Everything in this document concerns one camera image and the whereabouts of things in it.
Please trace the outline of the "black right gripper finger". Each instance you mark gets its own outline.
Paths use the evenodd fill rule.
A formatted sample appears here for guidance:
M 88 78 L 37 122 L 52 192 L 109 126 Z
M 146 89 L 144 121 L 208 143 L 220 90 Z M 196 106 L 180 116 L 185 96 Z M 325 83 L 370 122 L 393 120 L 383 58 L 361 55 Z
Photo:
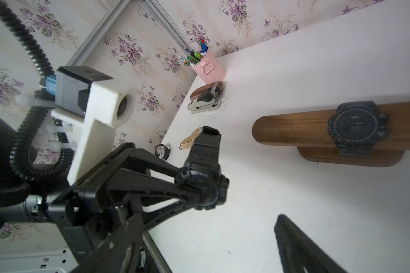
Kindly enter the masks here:
M 346 273 L 289 217 L 281 214 L 274 227 L 285 273 Z

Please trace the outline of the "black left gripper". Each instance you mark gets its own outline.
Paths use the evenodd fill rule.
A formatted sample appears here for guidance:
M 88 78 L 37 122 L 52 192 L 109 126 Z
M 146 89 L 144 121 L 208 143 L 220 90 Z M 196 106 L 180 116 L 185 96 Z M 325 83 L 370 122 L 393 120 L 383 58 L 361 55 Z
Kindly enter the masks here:
M 144 234 L 191 208 L 191 190 L 151 175 L 179 169 L 133 143 L 120 145 L 49 206 L 78 273 L 134 273 Z

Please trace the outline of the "black digital watch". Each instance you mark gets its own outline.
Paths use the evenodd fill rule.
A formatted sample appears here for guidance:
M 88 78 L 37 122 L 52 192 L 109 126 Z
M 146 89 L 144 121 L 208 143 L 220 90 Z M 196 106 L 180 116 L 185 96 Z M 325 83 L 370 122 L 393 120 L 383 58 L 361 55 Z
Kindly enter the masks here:
M 204 126 L 195 138 L 175 183 L 198 194 L 196 210 L 210 210 L 227 200 L 230 180 L 221 173 L 219 164 L 220 132 Z
M 369 159 L 377 141 L 390 135 L 389 120 L 373 101 L 343 103 L 328 120 L 328 133 L 341 157 Z

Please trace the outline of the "brown wooden watch stand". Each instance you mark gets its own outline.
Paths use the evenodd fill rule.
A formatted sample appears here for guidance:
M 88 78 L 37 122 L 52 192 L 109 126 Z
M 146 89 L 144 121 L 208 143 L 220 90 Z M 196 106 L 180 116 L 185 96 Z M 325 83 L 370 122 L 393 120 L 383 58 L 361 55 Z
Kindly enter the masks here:
M 377 141 L 369 159 L 341 157 L 328 133 L 328 120 L 336 110 L 265 116 L 252 126 L 253 138 L 270 146 L 294 146 L 311 162 L 365 167 L 390 167 L 410 150 L 410 102 L 377 105 L 389 115 L 389 136 Z

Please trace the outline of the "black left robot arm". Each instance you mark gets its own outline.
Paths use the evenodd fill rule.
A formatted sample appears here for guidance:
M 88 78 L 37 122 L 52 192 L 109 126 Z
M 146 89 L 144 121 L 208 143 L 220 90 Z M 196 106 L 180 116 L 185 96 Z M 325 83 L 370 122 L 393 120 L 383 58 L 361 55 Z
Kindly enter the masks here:
M 135 94 L 122 81 L 83 67 L 63 67 L 61 84 L 89 88 L 82 136 L 75 148 L 60 137 L 60 158 L 38 169 L 29 161 L 33 139 L 54 96 L 46 90 L 20 125 L 10 150 L 10 167 L 30 187 L 46 188 L 67 171 L 69 187 L 44 206 L 44 218 L 60 229 L 76 261 L 77 273 L 134 273 L 144 234 L 198 203 L 180 171 L 133 143 L 113 148 L 116 129 L 132 114 Z

